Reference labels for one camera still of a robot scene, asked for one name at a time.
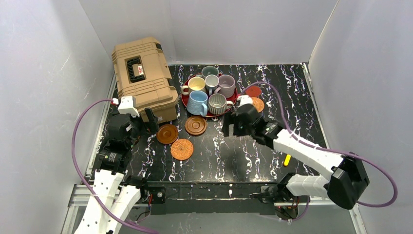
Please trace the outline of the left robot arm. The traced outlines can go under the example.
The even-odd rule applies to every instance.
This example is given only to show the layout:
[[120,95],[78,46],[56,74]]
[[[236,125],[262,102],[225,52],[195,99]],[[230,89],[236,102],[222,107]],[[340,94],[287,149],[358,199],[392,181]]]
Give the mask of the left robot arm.
[[100,170],[97,172],[93,186],[91,186],[81,172],[75,156],[75,137],[81,120],[91,108],[92,106],[89,106],[84,110],[76,121],[71,142],[72,160],[76,172],[91,193],[86,211],[75,233],[117,234],[121,227],[126,226],[135,231],[157,234],[158,232],[156,230],[130,224],[125,221],[133,204],[140,198],[140,190],[132,185],[125,186],[121,189],[119,197],[115,199],[118,186],[124,177],[122,173],[115,173],[113,175],[111,171]]

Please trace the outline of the brown wooden coaster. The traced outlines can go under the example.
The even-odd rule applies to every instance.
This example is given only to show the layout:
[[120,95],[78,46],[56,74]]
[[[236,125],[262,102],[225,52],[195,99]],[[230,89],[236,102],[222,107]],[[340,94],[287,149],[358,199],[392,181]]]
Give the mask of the brown wooden coaster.
[[178,128],[172,124],[164,124],[159,127],[156,138],[162,144],[171,144],[178,138]]

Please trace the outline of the dark wooden coaster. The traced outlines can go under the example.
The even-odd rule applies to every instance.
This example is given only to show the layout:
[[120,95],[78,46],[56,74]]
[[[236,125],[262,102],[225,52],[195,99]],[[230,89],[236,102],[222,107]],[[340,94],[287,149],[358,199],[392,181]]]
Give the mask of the dark wooden coaster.
[[201,135],[207,129],[207,121],[201,116],[191,116],[185,122],[185,129],[190,135]]

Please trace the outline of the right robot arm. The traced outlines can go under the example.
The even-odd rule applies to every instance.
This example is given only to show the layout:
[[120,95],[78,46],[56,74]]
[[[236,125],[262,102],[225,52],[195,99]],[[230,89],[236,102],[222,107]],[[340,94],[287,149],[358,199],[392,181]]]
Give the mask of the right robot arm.
[[266,120],[252,104],[225,113],[222,132],[226,137],[229,136],[230,125],[233,126],[233,135],[251,136],[257,143],[291,155],[318,172],[318,175],[288,173],[279,183],[264,186],[261,192],[250,195],[263,203],[318,196],[350,210],[370,183],[360,159],[322,151],[290,133],[283,124]]

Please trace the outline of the red round coaster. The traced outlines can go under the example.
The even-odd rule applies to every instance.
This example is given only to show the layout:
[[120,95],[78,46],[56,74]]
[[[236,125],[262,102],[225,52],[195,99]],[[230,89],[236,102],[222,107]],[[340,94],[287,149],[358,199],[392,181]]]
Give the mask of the red round coaster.
[[252,97],[252,98],[257,98],[260,96],[262,93],[262,90],[259,86],[253,85],[247,89],[245,89],[245,94]]

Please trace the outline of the woven rattan coaster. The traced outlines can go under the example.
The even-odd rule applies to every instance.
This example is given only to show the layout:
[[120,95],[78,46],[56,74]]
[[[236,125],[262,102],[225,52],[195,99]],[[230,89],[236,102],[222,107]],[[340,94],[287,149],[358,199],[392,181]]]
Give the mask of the woven rattan coaster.
[[171,145],[171,155],[177,160],[187,160],[193,154],[193,145],[187,139],[178,139]]
[[255,107],[257,112],[261,113],[265,108],[264,102],[258,97],[252,97],[251,99],[252,99],[252,102],[253,102],[253,106]]

